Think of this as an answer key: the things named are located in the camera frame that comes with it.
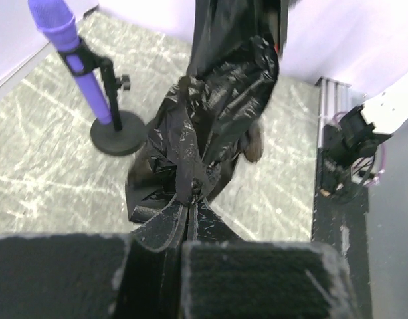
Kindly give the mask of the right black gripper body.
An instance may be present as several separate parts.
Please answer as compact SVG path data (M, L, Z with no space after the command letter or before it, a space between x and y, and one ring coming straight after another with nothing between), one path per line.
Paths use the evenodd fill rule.
M289 0L263 1L263 11L275 41L276 51L283 55L287 40Z

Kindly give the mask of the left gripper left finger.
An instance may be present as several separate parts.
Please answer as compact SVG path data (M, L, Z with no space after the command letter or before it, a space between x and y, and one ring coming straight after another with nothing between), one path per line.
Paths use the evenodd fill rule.
M131 233L0 235L0 318L176 318L188 210Z

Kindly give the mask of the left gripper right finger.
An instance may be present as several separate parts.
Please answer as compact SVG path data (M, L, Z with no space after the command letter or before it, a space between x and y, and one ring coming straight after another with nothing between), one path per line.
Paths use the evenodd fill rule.
M185 318L359 318L348 265L318 242L250 242L206 202L189 209L182 246Z

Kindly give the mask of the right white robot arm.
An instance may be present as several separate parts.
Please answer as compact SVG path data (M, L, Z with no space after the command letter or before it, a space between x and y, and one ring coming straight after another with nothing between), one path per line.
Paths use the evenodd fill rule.
M327 77L321 77L318 85L318 146L324 161L334 167L348 169L359 158L374 156L408 119L408 89L400 83L355 106L349 86Z

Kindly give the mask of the black trash bag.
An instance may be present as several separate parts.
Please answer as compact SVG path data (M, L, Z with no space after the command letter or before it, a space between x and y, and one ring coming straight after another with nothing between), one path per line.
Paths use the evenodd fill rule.
M259 124L278 81L273 1L198 1L187 72L148 124L129 169L128 218L143 223L172 199L212 201L239 156L262 157Z

